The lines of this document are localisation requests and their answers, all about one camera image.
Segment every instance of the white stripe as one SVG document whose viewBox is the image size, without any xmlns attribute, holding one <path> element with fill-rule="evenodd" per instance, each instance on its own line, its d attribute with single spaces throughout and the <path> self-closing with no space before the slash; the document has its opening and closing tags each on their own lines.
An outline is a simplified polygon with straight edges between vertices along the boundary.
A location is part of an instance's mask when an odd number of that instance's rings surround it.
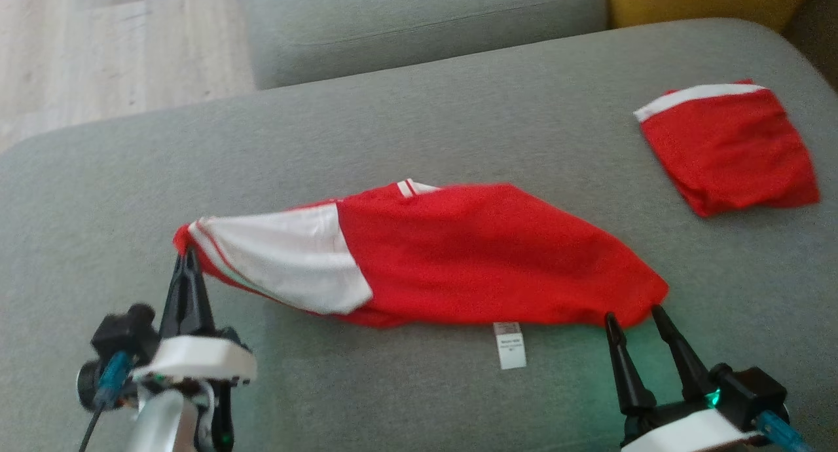
<svg viewBox="0 0 838 452">
<path fill-rule="evenodd" d="M 396 183 L 396 185 L 399 187 L 399 190 L 401 191 L 401 196 L 406 198 L 410 198 L 413 196 L 413 192 L 411 192 L 410 187 L 407 186 L 407 181 L 399 181 L 399 183 Z"/>
<path fill-rule="evenodd" d="M 208 238 L 204 234 L 204 232 L 198 228 L 197 222 L 194 222 L 191 225 L 189 225 L 189 234 L 191 234 L 192 239 L 198 243 L 198 246 L 200 246 L 201 251 L 203 251 L 204 254 L 207 255 L 209 261 L 212 262 L 212 265 L 215 266 L 215 268 L 218 269 L 219 272 L 227 275 L 227 278 L 231 279 L 233 282 L 238 283 L 239 285 L 242 285 L 242 287 L 247 287 L 255 292 L 262 293 L 264 296 L 272 296 L 272 294 L 264 290 L 264 288 L 257 287 L 257 285 L 254 285 L 253 282 L 246 280 L 245 278 L 242 278 L 238 273 L 235 273 L 233 272 L 233 270 L 230 270 L 230 267 L 227 267 L 227 264 L 224 262 L 224 258 L 222 258 L 221 255 L 219 255 L 219 253 L 215 251 L 215 245 L 213 245 L 212 241 L 209 240 L 210 238 Z"/>
<path fill-rule="evenodd" d="M 662 111 L 667 111 L 667 109 L 679 106 L 689 100 L 721 96 L 740 96 L 740 94 L 750 94 L 757 90 L 765 90 L 765 87 L 751 84 L 697 85 L 662 96 L 649 105 L 643 106 L 643 108 L 635 111 L 634 116 L 637 118 L 637 121 L 642 123 Z"/>
<path fill-rule="evenodd" d="M 439 189 L 439 187 L 432 187 L 424 183 L 418 183 L 418 181 L 413 181 L 412 178 L 408 178 L 407 181 L 409 181 L 410 186 L 413 187 L 413 190 L 416 192 L 417 195 L 422 195 L 422 193 L 436 192 Z"/>
<path fill-rule="evenodd" d="M 349 314 L 372 297 L 346 245 L 336 204 L 200 222 L 231 267 L 285 305 Z"/>
</svg>

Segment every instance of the white plastic housing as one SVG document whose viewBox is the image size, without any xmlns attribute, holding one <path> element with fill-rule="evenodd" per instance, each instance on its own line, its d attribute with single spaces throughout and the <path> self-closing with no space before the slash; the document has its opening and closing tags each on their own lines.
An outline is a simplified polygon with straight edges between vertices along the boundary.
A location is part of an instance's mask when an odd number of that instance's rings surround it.
<svg viewBox="0 0 838 452">
<path fill-rule="evenodd" d="M 701 452 L 742 443 L 758 434 L 743 433 L 715 409 L 705 409 L 653 429 L 623 447 L 623 452 Z"/>
<path fill-rule="evenodd" d="M 257 359 L 246 348 L 228 339 L 181 335 L 164 339 L 152 362 L 134 369 L 132 377 L 164 375 L 206 380 L 252 381 Z"/>
</svg>

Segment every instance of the green led light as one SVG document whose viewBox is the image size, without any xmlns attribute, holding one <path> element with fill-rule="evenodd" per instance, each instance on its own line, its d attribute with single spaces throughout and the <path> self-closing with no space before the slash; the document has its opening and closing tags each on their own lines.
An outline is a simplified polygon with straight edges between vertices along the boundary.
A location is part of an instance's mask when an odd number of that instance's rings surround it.
<svg viewBox="0 0 838 452">
<path fill-rule="evenodd" d="M 707 393 L 704 398 L 707 399 L 707 407 L 715 408 L 719 404 L 719 396 L 721 396 L 721 389 L 715 390 L 713 393 Z"/>
</svg>

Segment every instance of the sofa cushion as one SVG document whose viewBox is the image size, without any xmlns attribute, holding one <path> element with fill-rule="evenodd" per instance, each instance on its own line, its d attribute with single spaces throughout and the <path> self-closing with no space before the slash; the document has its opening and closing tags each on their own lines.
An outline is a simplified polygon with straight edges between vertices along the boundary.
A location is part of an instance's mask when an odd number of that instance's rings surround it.
<svg viewBox="0 0 838 452">
<path fill-rule="evenodd" d="M 632 111 L 671 88 L 752 78 L 811 151 L 823 201 L 703 220 Z M 107 312 L 164 302 L 173 232 L 200 216 L 280 210 L 404 177 L 511 181 L 619 237 L 670 283 L 665 308 L 709 365 L 788 387 L 817 449 L 838 441 L 838 97 L 773 32 L 689 20 L 277 88 L 60 130 L 0 155 L 4 450 L 68 449 L 89 414 L 75 368 Z M 253 348 L 234 392 L 238 450 L 616 450 L 623 418 L 605 333 L 523 326 L 501 371 L 491 326 L 374 330 L 208 282 L 215 321 Z M 653 323 L 629 330 L 661 402 L 680 395 Z M 128 412 L 102 417 L 115 451 Z"/>
<path fill-rule="evenodd" d="M 605 0 L 242 0 L 259 88 L 601 31 Z"/>
</svg>

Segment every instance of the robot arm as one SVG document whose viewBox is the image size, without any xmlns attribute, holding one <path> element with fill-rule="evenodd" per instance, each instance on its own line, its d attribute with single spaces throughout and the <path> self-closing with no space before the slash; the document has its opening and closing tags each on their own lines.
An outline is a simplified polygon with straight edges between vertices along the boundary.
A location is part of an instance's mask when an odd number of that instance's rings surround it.
<svg viewBox="0 0 838 452">
<path fill-rule="evenodd" d="M 209 305 L 198 256 L 189 249 L 177 258 L 159 331 L 152 327 L 155 312 L 147 305 L 109 315 L 96 330 L 92 344 L 99 359 L 82 367 L 79 398 L 95 411 L 92 426 L 103 410 L 138 409 L 127 452 L 233 449 L 230 391 L 255 380 L 257 361 L 236 330 L 215 329 Z M 97 401 L 107 390 L 102 373 L 122 359 L 135 368 L 125 369 L 122 380 L 116 376 L 122 385 L 116 401 Z"/>
<path fill-rule="evenodd" d="M 735 372 L 727 364 L 704 367 L 661 306 L 652 316 L 682 381 L 683 401 L 658 405 L 640 380 L 613 314 L 606 316 L 608 345 L 620 412 L 626 416 L 622 452 L 700 452 L 736 443 L 777 443 L 811 452 L 788 426 L 786 389 L 762 369 Z"/>
<path fill-rule="evenodd" d="M 177 258 L 160 329 L 155 312 L 134 305 L 108 315 L 91 341 L 98 360 L 79 372 L 81 404 L 99 414 L 138 409 L 127 452 L 231 452 L 230 391 L 257 377 L 257 361 L 233 328 L 217 330 L 194 249 Z M 663 308 L 652 315 L 667 342 L 683 385 L 683 401 L 658 405 L 640 380 L 616 317 L 606 317 L 620 412 L 622 452 L 700 452 L 733 443 L 769 442 L 811 452 L 788 426 L 786 390 L 762 369 L 735 372 L 725 364 L 707 371 Z"/>
</svg>

